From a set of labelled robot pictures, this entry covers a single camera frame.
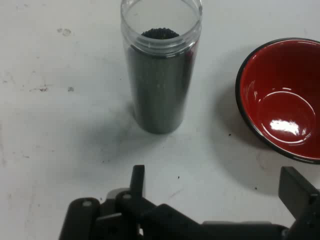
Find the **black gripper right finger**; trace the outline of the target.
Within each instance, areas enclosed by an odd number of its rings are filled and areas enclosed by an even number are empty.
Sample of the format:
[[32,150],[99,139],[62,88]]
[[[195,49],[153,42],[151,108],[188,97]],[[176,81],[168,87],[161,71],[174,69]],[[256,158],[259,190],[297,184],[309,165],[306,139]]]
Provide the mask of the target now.
[[278,196],[295,219],[285,240],[320,239],[320,191],[294,167],[280,170]]

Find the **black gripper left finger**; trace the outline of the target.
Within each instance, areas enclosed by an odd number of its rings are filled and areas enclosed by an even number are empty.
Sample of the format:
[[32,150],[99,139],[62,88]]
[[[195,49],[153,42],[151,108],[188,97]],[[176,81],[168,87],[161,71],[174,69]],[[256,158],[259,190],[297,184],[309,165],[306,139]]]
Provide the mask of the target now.
[[144,165],[135,165],[129,189],[103,203],[85,197],[72,201],[61,240],[198,240],[200,225],[173,209],[143,197]]

